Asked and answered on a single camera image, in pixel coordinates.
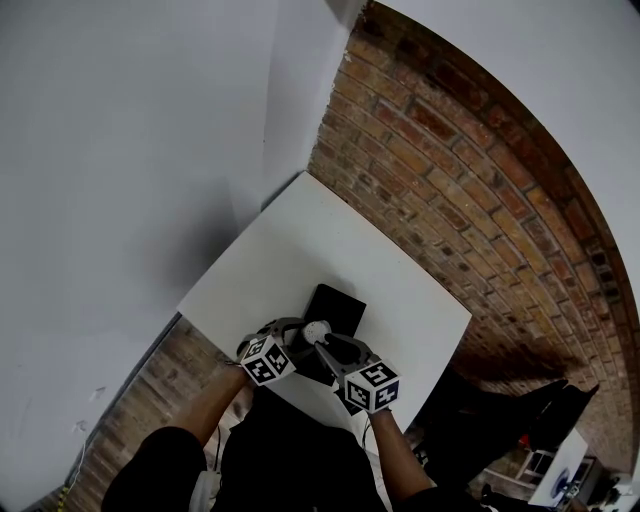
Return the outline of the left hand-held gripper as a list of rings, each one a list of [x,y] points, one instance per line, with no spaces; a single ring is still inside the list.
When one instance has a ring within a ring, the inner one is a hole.
[[[313,345],[285,347],[284,333],[304,326],[299,317],[281,317],[269,322],[266,332],[247,335],[239,347],[239,364],[257,386],[264,386],[292,374],[292,361],[314,353]]]

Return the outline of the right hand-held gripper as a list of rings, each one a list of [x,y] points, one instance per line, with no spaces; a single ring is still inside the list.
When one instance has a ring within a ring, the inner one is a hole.
[[[364,364],[374,355],[364,342],[343,334],[329,333],[327,343],[327,348],[316,343],[314,349],[333,376],[346,374],[343,364]],[[336,394],[351,415],[374,414],[399,399],[400,383],[395,367],[382,359],[346,374]]]

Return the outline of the person's left forearm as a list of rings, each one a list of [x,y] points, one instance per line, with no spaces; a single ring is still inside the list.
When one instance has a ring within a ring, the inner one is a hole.
[[[249,377],[240,366],[226,365],[172,418],[170,425],[191,433],[204,447]]]

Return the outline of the person's right forearm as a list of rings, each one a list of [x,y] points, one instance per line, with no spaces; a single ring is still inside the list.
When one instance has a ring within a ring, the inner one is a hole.
[[[378,448],[383,481],[393,503],[433,487],[390,410],[369,416]]]

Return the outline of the black rectangular box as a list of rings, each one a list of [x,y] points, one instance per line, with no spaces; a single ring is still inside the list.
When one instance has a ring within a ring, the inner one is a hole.
[[[318,284],[307,305],[304,320],[326,321],[338,334],[354,337],[366,304],[326,284]],[[307,350],[296,362],[297,372],[309,379],[331,387],[334,378],[325,369],[318,355],[306,342],[301,332],[294,338],[299,348]]]

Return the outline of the white table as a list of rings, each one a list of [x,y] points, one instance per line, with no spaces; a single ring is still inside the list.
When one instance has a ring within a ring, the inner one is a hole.
[[[239,235],[178,309],[234,357],[245,335],[303,314],[320,284],[365,304],[356,336],[399,372],[391,409],[407,428],[450,361],[470,312],[311,175],[299,175]]]

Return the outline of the person's black clothing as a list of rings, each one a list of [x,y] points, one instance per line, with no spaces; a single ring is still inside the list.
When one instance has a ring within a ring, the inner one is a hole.
[[[203,496],[204,447],[170,423],[147,436],[108,487],[101,512],[189,512]],[[434,486],[394,512],[484,512],[465,491]],[[354,435],[256,388],[229,433],[211,512],[387,512]]]

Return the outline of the black office chair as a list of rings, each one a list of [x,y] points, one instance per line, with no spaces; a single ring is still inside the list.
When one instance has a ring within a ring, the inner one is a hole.
[[[560,446],[599,391],[561,379],[520,396],[482,391],[446,369],[412,424],[423,432],[414,449],[439,486],[465,488],[523,438],[533,450]]]

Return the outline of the white desk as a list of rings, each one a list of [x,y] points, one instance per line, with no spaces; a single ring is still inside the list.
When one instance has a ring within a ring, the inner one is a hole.
[[[547,508],[556,507],[566,488],[573,481],[587,452],[588,444],[576,429],[572,429],[559,446],[541,482],[528,503]]]

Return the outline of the white metal frame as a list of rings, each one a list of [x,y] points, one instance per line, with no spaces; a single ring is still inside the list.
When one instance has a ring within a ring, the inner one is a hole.
[[[555,452],[545,450],[526,451],[526,458],[518,470],[516,479],[528,485],[537,486],[549,470],[556,456]]]

